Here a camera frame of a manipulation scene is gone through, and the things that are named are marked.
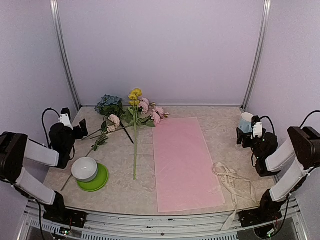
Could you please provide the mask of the yellow fake flower stem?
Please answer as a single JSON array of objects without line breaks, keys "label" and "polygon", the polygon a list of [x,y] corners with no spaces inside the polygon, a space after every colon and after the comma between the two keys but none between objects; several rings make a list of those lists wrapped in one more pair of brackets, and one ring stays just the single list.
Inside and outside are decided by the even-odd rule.
[{"label": "yellow fake flower stem", "polygon": [[140,117],[140,115],[147,115],[150,108],[150,101],[142,97],[142,90],[134,88],[128,95],[128,111],[132,115],[132,125],[134,130],[134,159],[133,159],[133,179],[137,179],[137,157],[138,157],[138,125],[139,119],[147,121],[148,118]]}]

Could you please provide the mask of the pale pink fake flower stem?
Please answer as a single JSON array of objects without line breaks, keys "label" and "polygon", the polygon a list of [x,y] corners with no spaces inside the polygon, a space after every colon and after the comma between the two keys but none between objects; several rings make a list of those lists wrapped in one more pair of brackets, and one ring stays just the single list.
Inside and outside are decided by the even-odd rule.
[{"label": "pale pink fake flower stem", "polygon": [[86,157],[88,157],[91,152],[96,152],[99,147],[104,146],[107,143],[110,134],[119,128],[120,123],[120,118],[115,114],[111,114],[108,118],[104,118],[100,130],[101,134],[95,141],[94,145],[91,146],[91,149],[87,153]]}]

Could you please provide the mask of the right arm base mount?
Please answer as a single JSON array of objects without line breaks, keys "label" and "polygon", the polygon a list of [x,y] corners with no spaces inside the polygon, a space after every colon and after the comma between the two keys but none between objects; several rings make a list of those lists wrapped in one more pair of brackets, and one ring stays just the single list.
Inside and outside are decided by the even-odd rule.
[{"label": "right arm base mount", "polygon": [[282,218],[282,213],[280,211],[263,212],[259,208],[242,210],[238,213],[238,215],[242,228],[260,225]]}]

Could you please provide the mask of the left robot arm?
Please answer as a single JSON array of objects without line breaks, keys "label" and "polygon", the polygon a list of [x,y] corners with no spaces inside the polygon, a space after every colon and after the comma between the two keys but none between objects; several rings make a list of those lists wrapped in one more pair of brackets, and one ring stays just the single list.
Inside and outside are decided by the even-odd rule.
[{"label": "left robot arm", "polygon": [[59,122],[49,131],[50,146],[46,147],[26,134],[4,132],[0,136],[0,179],[9,183],[28,199],[35,200],[45,207],[46,212],[63,223],[70,218],[63,196],[30,174],[24,167],[26,160],[40,165],[65,169],[75,154],[75,142],[88,136],[87,122],[78,126],[67,126]]}]

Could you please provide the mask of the pink fake rose stem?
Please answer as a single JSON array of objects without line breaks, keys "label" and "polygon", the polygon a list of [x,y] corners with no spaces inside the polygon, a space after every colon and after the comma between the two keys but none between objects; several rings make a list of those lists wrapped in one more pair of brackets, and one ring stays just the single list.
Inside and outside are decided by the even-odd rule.
[{"label": "pink fake rose stem", "polygon": [[147,98],[139,99],[138,123],[148,127],[156,127],[161,121],[170,116],[169,112],[157,106],[155,102],[150,102]]}]

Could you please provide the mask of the blue fake flower bunch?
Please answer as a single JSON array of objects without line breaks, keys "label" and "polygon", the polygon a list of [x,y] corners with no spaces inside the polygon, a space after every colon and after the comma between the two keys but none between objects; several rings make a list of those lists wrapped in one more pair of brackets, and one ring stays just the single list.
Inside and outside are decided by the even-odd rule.
[{"label": "blue fake flower bunch", "polygon": [[103,116],[103,122],[104,118],[108,118],[111,114],[118,116],[120,119],[120,126],[118,127],[118,129],[124,130],[129,140],[134,143],[133,139],[122,123],[122,117],[125,115],[125,111],[123,109],[123,103],[120,97],[104,95],[101,98],[101,101],[96,105],[95,110]]}]

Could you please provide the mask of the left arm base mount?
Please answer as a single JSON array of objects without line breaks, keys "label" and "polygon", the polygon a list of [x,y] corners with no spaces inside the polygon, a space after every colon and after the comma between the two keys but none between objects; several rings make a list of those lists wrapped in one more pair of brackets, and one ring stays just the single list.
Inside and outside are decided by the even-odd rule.
[{"label": "left arm base mount", "polygon": [[46,210],[43,214],[43,218],[54,223],[83,229],[87,219],[87,213],[68,208],[65,209],[64,213]]}]

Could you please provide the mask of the pink wrapping paper sheet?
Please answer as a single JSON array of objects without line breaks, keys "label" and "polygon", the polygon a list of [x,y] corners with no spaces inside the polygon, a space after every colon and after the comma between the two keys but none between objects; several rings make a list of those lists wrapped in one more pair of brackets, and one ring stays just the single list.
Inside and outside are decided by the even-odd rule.
[{"label": "pink wrapping paper sheet", "polygon": [[215,208],[225,204],[196,117],[164,120],[153,128],[152,135],[158,212]]}]

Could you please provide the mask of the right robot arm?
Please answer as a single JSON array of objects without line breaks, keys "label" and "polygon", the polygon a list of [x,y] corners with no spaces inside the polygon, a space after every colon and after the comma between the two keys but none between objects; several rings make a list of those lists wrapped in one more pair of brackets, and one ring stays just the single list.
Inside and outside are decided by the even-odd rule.
[{"label": "right robot arm", "polygon": [[311,171],[320,166],[320,133],[312,127],[296,126],[289,127],[287,132],[288,139],[279,145],[277,136],[264,129],[261,137],[236,129],[237,144],[251,148],[251,163],[259,176],[275,176],[291,164],[279,182],[263,194],[255,212],[260,222],[268,221]]}]

